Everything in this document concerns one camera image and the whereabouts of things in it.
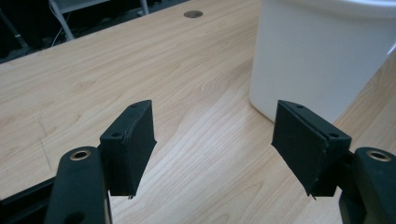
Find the white trash can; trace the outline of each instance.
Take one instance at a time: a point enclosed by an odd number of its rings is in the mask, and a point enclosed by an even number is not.
[[[395,42],[396,0],[262,0],[250,101],[271,120],[286,100],[334,122]]]

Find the wooden table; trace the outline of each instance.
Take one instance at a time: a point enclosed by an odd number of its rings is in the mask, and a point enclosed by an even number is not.
[[[98,146],[132,103],[152,99],[158,141],[115,223],[341,223],[338,195],[307,197],[252,107],[259,0],[192,0],[0,65],[0,197]],[[197,19],[183,17],[202,10]],[[335,125],[356,147],[396,153],[396,54]]]

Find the chair leg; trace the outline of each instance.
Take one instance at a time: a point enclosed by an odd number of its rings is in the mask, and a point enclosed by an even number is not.
[[[148,1],[140,0],[140,6],[143,8],[143,14],[148,15],[149,14]]]
[[[67,40],[73,40],[74,36],[72,32],[70,31],[69,26],[66,23],[66,20],[64,19],[64,15],[62,14],[61,10],[58,8],[58,5],[54,1],[49,0],[49,3],[55,13],[56,19],[61,23],[62,27],[64,28],[64,32],[66,33],[66,38]]]

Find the screw hole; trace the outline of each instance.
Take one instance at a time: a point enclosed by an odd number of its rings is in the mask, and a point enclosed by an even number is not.
[[[390,156],[388,156],[387,154],[382,153],[380,151],[370,150],[370,151],[367,151],[367,155],[377,161],[391,161],[392,160],[392,158]]]
[[[331,136],[331,137],[339,137],[340,135],[338,135],[338,133],[329,133],[329,136]]]
[[[112,137],[120,137],[120,136],[121,136],[121,133],[113,133],[113,134],[111,134],[111,136],[112,136]]]
[[[83,212],[74,212],[64,219],[64,224],[78,224],[81,223],[85,218]]]
[[[75,153],[73,153],[70,156],[70,160],[72,161],[82,161],[87,159],[91,155],[91,152],[89,150],[80,150]]]

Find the floor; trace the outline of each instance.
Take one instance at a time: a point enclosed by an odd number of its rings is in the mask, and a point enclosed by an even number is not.
[[[172,7],[174,5],[177,5],[177,4],[180,4],[183,2],[187,2],[187,1],[189,1],[189,0],[162,0],[161,2],[160,1],[156,2],[153,6],[149,6],[148,11],[149,11],[149,13],[154,13],[156,11],[165,9],[167,7]],[[72,30],[72,32],[73,32],[73,35],[75,36],[75,38],[79,38],[84,35],[89,35],[94,32],[98,32],[100,30],[106,29],[108,27],[136,19],[136,18],[140,17],[141,15],[142,15],[141,8],[136,8],[136,9],[130,10],[126,13],[119,15],[117,18],[103,19],[99,23],[95,24],[92,27],[84,27],[84,28],[80,28],[77,30]],[[66,41],[66,38],[65,38],[64,31],[60,30],[60,32],[55,37],[43,39],[43,42],[45,43],[44,44],[45,47],[43,49],[51,48],[53,46],[62,44],[65,41]],[[8,56],[6,58],[0,58],[0,63],[9,62],[11,60],[26,56],[28,54],[31,54],[31,53],[34,53],[34,52],[37,52],[40,50],[42,50],[42,49],[30,49],[28,47],[13,50],[8,54]]]

